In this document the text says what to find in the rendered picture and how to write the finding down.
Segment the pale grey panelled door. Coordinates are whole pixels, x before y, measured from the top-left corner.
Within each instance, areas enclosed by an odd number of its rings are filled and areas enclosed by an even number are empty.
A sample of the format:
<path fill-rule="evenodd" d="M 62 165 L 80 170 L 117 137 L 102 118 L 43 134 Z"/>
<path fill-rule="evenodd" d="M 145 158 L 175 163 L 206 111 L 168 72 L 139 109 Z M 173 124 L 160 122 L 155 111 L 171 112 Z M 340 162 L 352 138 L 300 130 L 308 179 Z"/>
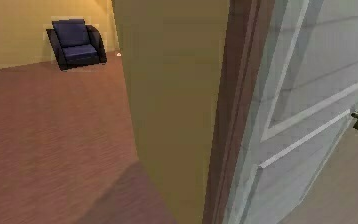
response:
<path fill-rule="evenodd" d="M 358 108 L 358 0 L 275 0 L 222 224 L 280 224 Z"/>

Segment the brown wooden door frame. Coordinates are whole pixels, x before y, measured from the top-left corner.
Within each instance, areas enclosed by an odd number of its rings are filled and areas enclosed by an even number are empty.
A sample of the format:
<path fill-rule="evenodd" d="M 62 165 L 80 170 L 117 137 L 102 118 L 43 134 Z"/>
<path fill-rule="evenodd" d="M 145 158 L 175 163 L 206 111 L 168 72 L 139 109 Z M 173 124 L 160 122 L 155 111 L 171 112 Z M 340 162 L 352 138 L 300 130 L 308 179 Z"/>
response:
<path fill-rule="evenodd" d="M 276 0 L 230 0 L 202 224 L 222 224 Z"/>

